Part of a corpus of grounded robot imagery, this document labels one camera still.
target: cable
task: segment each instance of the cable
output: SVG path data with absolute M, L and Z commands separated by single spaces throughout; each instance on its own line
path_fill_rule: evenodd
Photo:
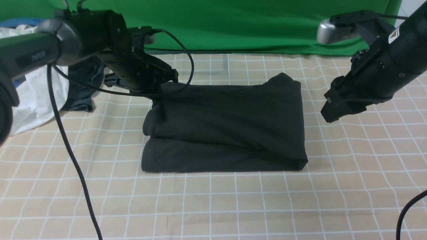
M 53 92 L 53 84 L 52 84 L 52 68 L 55 69 L 55 71 L 57 71 L 61 76 L 63 76 L 69 82 L 74 83 L 74 84 L 79 85 L 79 86 L 82 86 L 82 87 L 86 87 L 86 88 L 90 88 L 90 89 L 93 89 L 96 91 L 100 91 L 100 92 L 116 94 L 116 95 L 148 97 L 148 98 L 165 97 L 165 96 L 171 96 L 171 95 L 177 94 L 179 92 L 182 92 L 184 89 L 186 89 L 188 87 L 188 85 L 190 85 L 191 80 L 193 79 L 193 74 L 194 74 L 194 61 L 193 61 L 193 58 L 191 57 L 190 53 L 188 52 L 188 50 L 184 47 L 184 45 L 172 33 L 168 32 L 166 30 L 162 30 L 162 29 L 155 30 L 155 33 L 157 33 L 157 32 L 164 32 L 167 35 L 169 35 L 171 38 L 173 38 L 182 47 L 183 51 L 190 58 L 190 62 L 191 62 L 190 77 L 188 78 L 187 83 L 182 88 L 180 88 L 174 92 L 165 93 L 165 94 L 130 94 L 130 93 L 121 93 L 121 92 L 116 92 L 116 91 L 104 90 L 101 88 L 91 86 L 89 84 L 84 84 L 84 83 L 80 83 L 78 81 L 74 81 L 69 76 L 67 76 L 64 72 L 62 72 L 55 64 L 48 64 L 47 65 L 47 86 L 49 88 L 49 97 L 50 97 L 50 102 L 52 103 L 52 109 L 53 109 L 53 113 L 55 115 L 55 120 L 56 120 L 56 123 L 58 124 L 59 132 L 61 133 L 62 140 L 64 141 L 65 148 L 67 149 L 68 155 L 70 155 L 71 161 L 73 162 L 74 167 L 76 168 L 77 174 L 79 175 L 80 182 L 82 183 L 82 188 L 83 188 L 83 192 L 85 194 L 86 203 L 88 205 L 89 214 L 91 216 L 92 223 L 94 224 L 95 231 L 97 232 L 99 240 L 102 240 L 102 234 L 101 234 L 101 230 L 99 228 L 97 219 L 95 217 L 94 209 L 92 207 L 91 199 L 89 196 L 89 190 L 88 190 L 88 187 L 86 185 L 85 177 L 83 176 L 83 173 L 82 173 L 82 170 L 80 169 L 79 163 L 77 162 L 77 159 L 74 156 L 73 150 L 71 149 L 70 142 L 68 141 L 67 135 L 66 135 L 65 130 L 64 130 L 64 126 L 62 125 L 62 122 L 61 122 L 61 117 L 59 116 L 58 107 L 56 106 L 55 95 Z
M 56 123 L 58 124 L 59 132 L 61 133 L 62 140 L 64 141 L 65 148 L 67 149 L 67 152 L 70 155 L 71 161 L 73 162 L 74 167 L 76 168 L 77 174 L 79 175 L 80 181 L 82 183 L 83 192 L 85 194 L 86 203 L 87 203 L 88 209 L 89 209 L 89 214 L 90 214 L 92 222 L 94 224 L 95 231 L 97 232 L 98 239 L 102 240 L 101 230 L 99 228 L 97 219 L 95 217 L 95 213 L 94 213 L 94 209 L 92 207 L 91 199 L 89 196 L 89 190 L 88 190 L 88 186 L 86 185 L 85 177 L 83 176 L 83 173 L 82 173 L 82 170 L 80 169 L 79 163 L 77 162 L 76 157 L 74 156 L 73 150 L 71 149 L 70 142 L 67 139 L 67 135 L 65 134 L 64 126 L 62 125 L 62 122 L 61 122 L 61 117 L 59 116 L 58 107 L 56 106 L 55 95 L 53 93 L 53 85 L 52 85 L 52 65 L 51 64 L 47 65 L 47 86 L 49 88 L 50 102 L 52 103 L 53 114 L 55 115 L 55 120 L 56 120 Z
M 393 15 L 386 15 L 386 14 L 380 14 L 380 17 L 383 17 L 383 18 L 393 18 L 393 19 L 402 19 L 402 20 L 408 19 L 408 17 L 393 16 Z
M 402 209 L 401 214 L 399 215 L 399 219 L 398 219 L 398 224 L 396 227 L 396 240 L 400 240 L 401 238 L 401 231 L 402 231 L 402 223 L 403 223 L 403 218 L 405 217 L 405 214 L 408 212 L 408 210 L 415 204 L 417 203 L 419 200 L 423 199 L 424 197 L 427 196 L 427 190 L 425 190 L 424 192 L 418 194 L 417 196 L 415 196 L 413 199 L 411 199 L 411 201 L 409 201 L 405 207 Z
M 131 94 L 131 93 L 122 93 L 122 92 L 105 90 L 105 89 L 102 89 L 102 88 L 94 87 L 94 86 L 89 85 L 89 84 L 84 84 L 84 83 L 75 81 L 75 80 L 71 79 L 69 76 L 67 76 L 64 72 L 62 72 L 56 65 L 53 64 L 52 67 L 62 77 L 64 77 L 65 79 L 67 79 L 71 83 L 74 83 L 76 85 L 79 85 L 79 86 L 82 86 L 82 87 L 85 87 L 85 88 L 90 88 L 92 90 L 96 90 L 96 91 L 108 93 L 108 94 L 116 94 L 116 95 L 123 95 L 123 96 L 132 96 L 132 97 L 148 97 L 148 98 L 159 98 L 159 97 L 166 97 L 166 96 L 175 95 L 177 93 L 182 92 L 184 89 L 186 89 L 188 87 L 188 85 L 190 85 L 191 80 L 193 79 L 193 75 L 194 75 L 194 61 L 193 61 L 193 58 L 192 58 L 191 54 L 188 52 L 188 50 L 184 47 L 184 45 L 172 33 L 168 32 L 166 30 L 163 30 L 163 29 L 155 29 L 154 30 L 154 33 L 158 33 L 158 32 L 166 33 L 173 40 L 175 40 L 176 43 L 178 43 L 178 45 L 182 48 L 182 50 L 184 51 L 184 53 L 187 54 L 188 58 L 190 59 L 190 63 L 191 63 L 191 72 L 190 72 L 190 77 L 188 78 L 187 83 L 182 88 L 180 88 L 180 89 L 178 89 L 176 91 L 170 92 L 170 93 L 164 93 L 164 94 Z

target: green backdrop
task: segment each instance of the green backdrop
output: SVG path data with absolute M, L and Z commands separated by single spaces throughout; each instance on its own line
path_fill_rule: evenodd
M 62 0 L 3 0 L 0 20 L 53 16 Z M 78 0 L 69 0 L 75 9 Z M 358 38 L 324 46 L 319 22 L 362 9 L 395 15 L 401 0 L 88 0 L 84 6 L 122 13 L 128 27 L 152 26 L 173 33 L 189 50 L 353 55 L 367 46 Z M 155 50 L 179 50 L 164 34 Z

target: dark gray cloth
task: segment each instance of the dark gray cloth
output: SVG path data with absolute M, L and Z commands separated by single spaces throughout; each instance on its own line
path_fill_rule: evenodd
M 68 77 L 74 81 L 101 87 L 104 79 L 105 65 L 99 58 L 90 57 L 68 67 Z M 64 111 L 86 111 L 92 112 L 92 95 L 95 90 L 82 87 L 70 82 L 68 98 L 62 110 Z
M 284 73 L 262 85 L 190 85 L 153 99 L 143 132 L 146 172 L 296 171 L 307 163 L 301 84 Z

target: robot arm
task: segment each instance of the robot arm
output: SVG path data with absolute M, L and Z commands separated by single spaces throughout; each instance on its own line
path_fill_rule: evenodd
M 427 2 L 396 29 L 378 17 L 371 11 L 352 12 L 333 16 L 318 28 L 319 43 L 360 36 L 369 45 L 353 56 L 350 72 L 335 78 L 325 93 L 321 114 L 328 123 L 392 99 L 427 70 Z
M 55 11 L 35 33 L 0 40 L 0 146 L 12 126 L 12 106 L 19 105 L 13 81 L 47 64 L 68 66 L 90 56 L 103 61 L 132 94 L 156 94 L 160 84 L 178 82 L 178 72 L 146 54 L 158 31 L 128 29 L 113 11 Z

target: label sticker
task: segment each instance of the label sticker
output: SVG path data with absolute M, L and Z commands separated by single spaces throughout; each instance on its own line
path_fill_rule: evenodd
M 400 27 L 400 26 L 398 26 L 398 27 L 396 28 L 396 30 L 394 30 L 394 31 L 390 34 L 390 36 L 389 36 L 389 44 L 390 44 L 390 43 L 392 43 L 394 40 L 396 40 L 396 39 L 399 37 L 399 35 L 400 35 L 399 27 Z

